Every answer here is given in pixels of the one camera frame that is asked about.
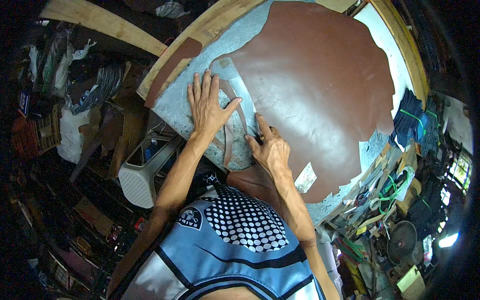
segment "paper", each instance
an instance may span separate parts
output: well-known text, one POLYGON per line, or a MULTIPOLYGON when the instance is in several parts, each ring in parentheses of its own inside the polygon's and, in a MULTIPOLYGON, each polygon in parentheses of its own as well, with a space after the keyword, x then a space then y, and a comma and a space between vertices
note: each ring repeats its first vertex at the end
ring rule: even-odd
POLYGON ((309 162, 295 180, 295 187, 300 193, 306 193, 316 179, 317 176, 313 172, 312 163, 309 162))

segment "green rope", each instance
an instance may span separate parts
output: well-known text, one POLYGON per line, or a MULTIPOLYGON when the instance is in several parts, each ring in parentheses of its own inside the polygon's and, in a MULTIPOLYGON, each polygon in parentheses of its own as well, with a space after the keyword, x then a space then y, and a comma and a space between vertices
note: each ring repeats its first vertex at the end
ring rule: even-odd
POLYGON ((421 122, 421 120, 420 120, 419 118, 415 117, 414 115, 412 115, 412 114, 409 113, 408 111, 404 111, 403 109, 401 109, 400 111, 403 112, 403 113, 405 113, 405 114, 407 114, 407 115, 409 115, 409 116, 411 116, 411 117, 414 118, 414 119, 417 119, 417 121, 418 121, 418 122, 420 123, 420 125, 421 125, 421 128, 423 129, 423 135, 427 135, 427 131, 426 131, 425 128, 423 127, 423 124, 422 124, 422 122, 421 122))
POLYGON ((437 128, 440 127, 440 124, 438 123, 438 117, 437 117, 437 115, 435 115, 433 112, 429 111, 428 109, 427 109, 425 112, 428 112, 429 114, 431 114, 432 116, 434 116, 435 119, 437 120, 437 128))

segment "white plastic bag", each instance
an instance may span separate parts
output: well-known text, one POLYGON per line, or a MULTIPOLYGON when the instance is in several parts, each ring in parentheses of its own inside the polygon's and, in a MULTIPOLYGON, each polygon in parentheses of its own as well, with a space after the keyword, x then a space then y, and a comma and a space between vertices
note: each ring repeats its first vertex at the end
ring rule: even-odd
POLYGON ((78 164, 85 139, 84 135, 78 132, 78 128, 89 122, 90 109, 74 116, 67 105, 62 107, 60 118, 61 142, 57 146, 57 152, 63 159, 78 164))

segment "brown leather strip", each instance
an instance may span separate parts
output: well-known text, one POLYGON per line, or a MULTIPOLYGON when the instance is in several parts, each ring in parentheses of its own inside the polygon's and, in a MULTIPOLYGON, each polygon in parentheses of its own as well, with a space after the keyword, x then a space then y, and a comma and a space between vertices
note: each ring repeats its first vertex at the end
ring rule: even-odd
POLYGON ((196 57, 202 51, 202 44, 194 40, 191 37, 188 37, 183 41, 183 43, 178 47, 177 51, 172 54, 172 56, 165 62, 163 67, 158 72, 157 76, 152 82, 150 89, 148 90, 147 98, 145 99, 145 106, 148 108, 153 108, 155 101, 162 92, 162 86, 167 81, 167 78, 173 72, 175 67, 181 62, 182 59, 188 59, 196 57))

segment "stack of fabric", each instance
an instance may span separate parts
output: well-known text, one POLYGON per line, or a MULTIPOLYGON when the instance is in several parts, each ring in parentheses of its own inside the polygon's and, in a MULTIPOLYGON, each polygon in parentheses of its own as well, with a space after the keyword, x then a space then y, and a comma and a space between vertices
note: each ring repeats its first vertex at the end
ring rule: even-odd
POLYGON ((423 145, 428 121, 422 110, 422 102, 412 91, 406 89, 393 120, 395 129, 390 135, 389 143, 402 150, 410 139, 423 145))
POLYGON ((421 156, 425 157, 432 151, 433 156, 437 156, 438 152, 438 128, 440 124, 437 116, 437 105, 433 101, 432 97, 427 99, 427 107, 425 109, 425 115, 428 118, 427 126, 425 127, 426 135, 424 143, 421 147, 421 156))

